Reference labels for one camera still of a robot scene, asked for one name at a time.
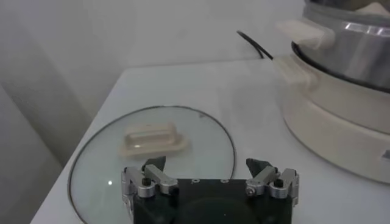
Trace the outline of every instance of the glass lid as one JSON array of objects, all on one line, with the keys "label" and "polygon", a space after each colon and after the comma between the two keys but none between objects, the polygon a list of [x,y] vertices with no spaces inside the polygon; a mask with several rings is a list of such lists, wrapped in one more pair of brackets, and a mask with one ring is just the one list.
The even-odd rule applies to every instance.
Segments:
[{"label": "glass lid", "polygon": [[173,178],[229,179],[235,170],[233,141],[210,115],[181,106],[134,111],[99,130],[72,165],[68,196],[81,221],[130,223],[121,171],[162,155],[164,173]]}]

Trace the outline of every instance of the black screw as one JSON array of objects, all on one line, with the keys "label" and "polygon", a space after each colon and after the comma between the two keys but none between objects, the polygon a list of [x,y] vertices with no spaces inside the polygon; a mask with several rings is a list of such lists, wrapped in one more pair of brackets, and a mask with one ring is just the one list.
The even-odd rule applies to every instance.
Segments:
[{"label": "black screw", "polygon": [[283,180],[282,179],[276,179],[275,181],[274,181],[274,186],[275,187],[279,187],[279,188],[281,188],[281,187],[283,187]]},{"label": "black screw", "polygon": [[169,194],[172,196],[177,196],[179,195],[180,189],[178,187],[171,188],[169,190]]},{"label": "black screw", "polygon": [[150,185],[152,185],[152,180],[148,177],[142,178],[142,185],[143,186],[150,186]]}]

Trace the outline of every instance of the white table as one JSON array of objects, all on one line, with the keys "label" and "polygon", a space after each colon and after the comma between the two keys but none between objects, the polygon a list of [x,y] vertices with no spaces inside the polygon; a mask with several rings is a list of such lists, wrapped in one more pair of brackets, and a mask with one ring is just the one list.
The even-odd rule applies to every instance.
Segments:
[{"label": "white table", "polygon": [[300,173],[300,202],[294,208],[293,223],[389,223],[390,186],[341,170],[302,146],[280,112],[283,87],[282,78],[268,60],[125,71],[32,223],[80,223],[66,193],[76,154],[113,119],[142,107],[167,104],[203,110],[229,129],[237,149],[235,178],[250,177],[246,158],[296,169]]}]

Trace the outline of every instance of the white wall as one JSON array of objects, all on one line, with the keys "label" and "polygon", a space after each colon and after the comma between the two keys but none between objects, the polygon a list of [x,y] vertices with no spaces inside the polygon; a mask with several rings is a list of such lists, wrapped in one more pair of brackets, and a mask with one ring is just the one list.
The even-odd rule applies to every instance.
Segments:
[{"label": "white wall", "polygon": [[276,21],[303,0],[2,0],[0,82],[64,164],[131,66],[290,52]]},{"label": "white wall", "polygon": [[289,52],[274,23],[303,0],[5,0],[88,114],[124,68],[255,57],[235,33]]},{"label": "white wall", "polygon": [[0,85],[0,223],[29,223],[60,172]]}]

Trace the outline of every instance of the cooker handle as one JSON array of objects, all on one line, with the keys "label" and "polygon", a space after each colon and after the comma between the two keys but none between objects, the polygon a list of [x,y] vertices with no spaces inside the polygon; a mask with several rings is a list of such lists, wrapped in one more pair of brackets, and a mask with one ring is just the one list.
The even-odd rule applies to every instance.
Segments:
[{"label": "cooker handle", "polygon": [[308,19],[287,20],[277,23],[276,27],[294,43],[312,49],[328,48],[335,42],[333,30]]},{"label": "cooker handle", "polygon": [[317,87],[318,78],[312,72],[299,65],[293,55],[275,57],[272,61],[290,86],[312,91]]}]

